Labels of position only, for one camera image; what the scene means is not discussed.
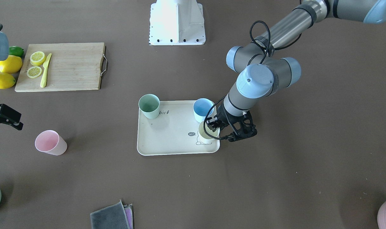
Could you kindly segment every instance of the brown table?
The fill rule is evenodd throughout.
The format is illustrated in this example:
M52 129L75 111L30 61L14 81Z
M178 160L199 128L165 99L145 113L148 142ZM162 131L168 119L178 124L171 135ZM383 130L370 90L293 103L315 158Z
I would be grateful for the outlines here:
M258 135L206 155L142 156L138 99L217 101L238 74L225 64L297 2L208 1L205 45L149 46L155 1L0 1L10 45L105 42L100 90L16 93L22 131L0 125L1 228L90 228L90 213L133 203L137 229L376 228L386 201L386 22L326 19L275 58L302 77L253 109ZM264 32L261 25L254 34ZM61 156L37 151L53 129Z

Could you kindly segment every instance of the cloth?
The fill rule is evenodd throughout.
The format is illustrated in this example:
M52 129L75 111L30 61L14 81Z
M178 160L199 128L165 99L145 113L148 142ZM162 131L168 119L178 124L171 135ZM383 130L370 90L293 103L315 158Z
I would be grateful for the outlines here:
M90 214L92 229L134 229L132 204L118 202Z

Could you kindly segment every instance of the yellow knife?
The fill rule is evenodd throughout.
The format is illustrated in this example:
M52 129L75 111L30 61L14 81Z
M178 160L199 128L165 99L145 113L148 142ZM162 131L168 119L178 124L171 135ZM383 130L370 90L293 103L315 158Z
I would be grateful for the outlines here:
M52 57L52 54L49 53L49 55L47 55L46 57L45 62L43 63L44 70L43 70L42 79L40 80L40 87L46 87L47 69L49 68L49 62L51 57Z

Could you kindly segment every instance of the wooden cutting board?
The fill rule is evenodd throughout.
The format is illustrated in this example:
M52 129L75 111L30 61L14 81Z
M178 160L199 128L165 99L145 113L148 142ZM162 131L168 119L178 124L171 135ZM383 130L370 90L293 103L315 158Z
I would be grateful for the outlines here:
M44 88L40 87L42 75L34 79L26 75L32 67L30 56L36 51L42 51L46 56L52 54ZM31 44L26 50L15 91L98 90L104 52L104 43Z

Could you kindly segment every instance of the metal handle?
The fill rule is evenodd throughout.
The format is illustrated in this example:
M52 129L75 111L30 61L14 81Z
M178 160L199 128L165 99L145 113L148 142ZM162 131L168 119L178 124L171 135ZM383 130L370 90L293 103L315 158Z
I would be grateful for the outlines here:
M104 71L103 71L103 65L101 65L101 74L100 74L100 77L103 77L104 72L106 72L107 69L108 69L108 60L107 60L107 58L106 58L106 54L104 54L104 53L103 53L103 58L106 60L106 69L104 69Z

